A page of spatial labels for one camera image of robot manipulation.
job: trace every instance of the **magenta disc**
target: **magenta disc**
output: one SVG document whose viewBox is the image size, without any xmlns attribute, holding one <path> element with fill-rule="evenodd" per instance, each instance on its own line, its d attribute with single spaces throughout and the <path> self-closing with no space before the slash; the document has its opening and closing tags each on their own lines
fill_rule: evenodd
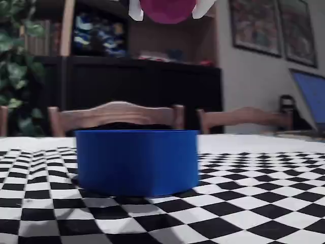
<svg viewBox="0 0 325 244">
<path fill-rule="evenodd" d="M 196 0 L 140 0 L 144 13 L 161 24 L 176 24 L 187 19 L 196 3 Z"/>
</svg>

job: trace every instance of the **black and white checkerboard pattern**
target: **black and white checkerboard pattern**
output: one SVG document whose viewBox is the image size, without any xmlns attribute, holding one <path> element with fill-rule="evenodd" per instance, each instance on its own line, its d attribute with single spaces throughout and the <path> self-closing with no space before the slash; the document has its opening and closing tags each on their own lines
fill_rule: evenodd
<svg viewBox="0 0 325 244">
<path fill-rule="evenodd" d="M 0 158 L 0 243 L 325 243 L 324 154 L 202 154 L 199 186 L 152 199 L 79 188 L 74 148 Z"/>
</svg>

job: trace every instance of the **white wall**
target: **white wall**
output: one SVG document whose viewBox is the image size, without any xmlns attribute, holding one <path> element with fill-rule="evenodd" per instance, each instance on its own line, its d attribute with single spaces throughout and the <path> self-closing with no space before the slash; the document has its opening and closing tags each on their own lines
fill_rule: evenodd
<svg viewBox="0 0 325 244">
<path fill-rule="evenodd" d="M 308 0 L 314 29 L 315 46 L 318 52 L 318 69 L 287 62 L 232 46 L 230 12 L 228 0 L 216 4 L 219 66 L 223 70 L 225 110 L 253 106 L 266 111 L 278 109 L 278 98 L 282 94 L 293 95 L 298 108 L 307 121 L 310 115 L 302 103 L 288 68 L 325 75 L 325 1 Z M 230 133 L 254 133 L 267 128 L 256 125 L 228 127 Z"/>
</svg>

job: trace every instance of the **framed picture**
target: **framed picture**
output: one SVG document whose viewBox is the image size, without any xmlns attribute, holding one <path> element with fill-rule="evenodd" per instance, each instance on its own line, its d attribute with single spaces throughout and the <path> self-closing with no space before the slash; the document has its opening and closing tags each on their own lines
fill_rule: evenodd
<svg viewBox="0 0 325 244">
<path fill-rule="evenodd" d="M 290 61 L 317 67 L 308 4 L 302 0 L 278 0 L 286 58 Z"/>
<path fill-rule="evenodd" d="M 230 0 L 233 45 L 281 57 L 276 0 Z"/>
</svg>

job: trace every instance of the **book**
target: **book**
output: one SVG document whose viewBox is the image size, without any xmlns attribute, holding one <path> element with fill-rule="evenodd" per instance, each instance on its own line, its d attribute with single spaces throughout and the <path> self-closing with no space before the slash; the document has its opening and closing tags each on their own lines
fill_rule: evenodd
<svg viewBox="0 0 325 244">
<path fill-rule="evenodd" d="M 24 39 L 25 50 L 35 56 L 57 56 L 59 55 L 61 42 L 61 23 L 51 20 L 36 21 L 44 28 L 42 37 L 29 36 L 22 26 L 19 30 L 19 36 Z"/>
</svg>

